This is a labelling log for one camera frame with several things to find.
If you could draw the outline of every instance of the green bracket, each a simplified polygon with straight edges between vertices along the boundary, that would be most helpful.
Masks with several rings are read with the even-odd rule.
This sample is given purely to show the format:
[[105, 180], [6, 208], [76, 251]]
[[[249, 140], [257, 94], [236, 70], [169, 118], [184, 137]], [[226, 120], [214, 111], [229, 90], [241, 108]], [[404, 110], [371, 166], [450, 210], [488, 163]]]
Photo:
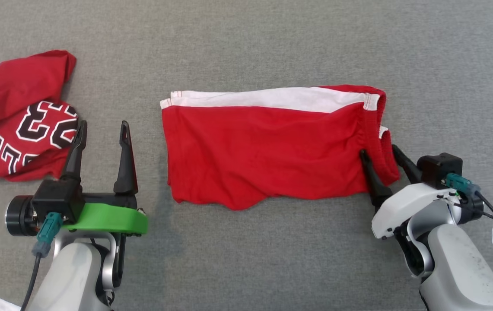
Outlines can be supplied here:
[[62, 228], [142, 235], [147, 232], [148, 220], [138, 210], [104, 203], [86, 203], [78, 222], [63, 225]]

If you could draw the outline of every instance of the gray fabric surface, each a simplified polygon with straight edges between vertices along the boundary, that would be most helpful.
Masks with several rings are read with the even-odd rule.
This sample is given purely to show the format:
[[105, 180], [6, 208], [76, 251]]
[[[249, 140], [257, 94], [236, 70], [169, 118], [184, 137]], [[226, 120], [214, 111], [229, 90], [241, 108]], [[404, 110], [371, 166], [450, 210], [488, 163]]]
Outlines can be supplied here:
[[[50, 49], [78, 58], [64, 99], [89, 122], [85, 191], [111, 189], [120, 121], [131, 126], [150, 232], [128, 240], [118, 310], [424, 309], [400, 248], [373, 237], [365, 195], [241, 212], [175, 203], [158, 106], [173, 90], [381, 88], [393, 141], [414, 159], [462, 157], [493, 202], [491, 1], [0, 1], [0, 61]], [[0, 297], [18, 304], [33, 239], [3, 217], [37, 185], [0, 181]], [[493, 269], [492, 227], [464, 225]]]

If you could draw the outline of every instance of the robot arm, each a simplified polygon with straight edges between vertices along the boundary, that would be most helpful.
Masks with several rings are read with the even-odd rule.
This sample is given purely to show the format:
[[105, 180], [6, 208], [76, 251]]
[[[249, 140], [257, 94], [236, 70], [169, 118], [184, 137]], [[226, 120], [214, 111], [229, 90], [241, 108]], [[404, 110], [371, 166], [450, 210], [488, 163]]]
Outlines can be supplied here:
[[360, 157], [375, 206], [376, 238], [394, 237], [430, 311], [493, 311], [493, 272], [469, 236], [458, 226], [483, 215], [483, 201], [447, 187], [446, 176], [461, 175], [462, 160], [442, 153], [415, 165], [397, 146], [394, 157], [412, 183], [396, 194]]
[[[43, 181], [35, 195], [17, 196], [7, 208], [6, 226], [13, 236], [37, 235], [51, 213], [63, 219], [54, 237], [51, 268], [27, 307], [30, 311], [110, 311], [123, 275], [126, 237], [147, 231], [147, 218], [135, 198], [138, 185], [129, 124], [121, 125], [120, 168], [113, 193], [82, 191], [86, 126], [80, 122], [60, 180]], [[81, 238], [92, 243], [77, 242]], [[107, 240], [108, 248], [95, 239]]]

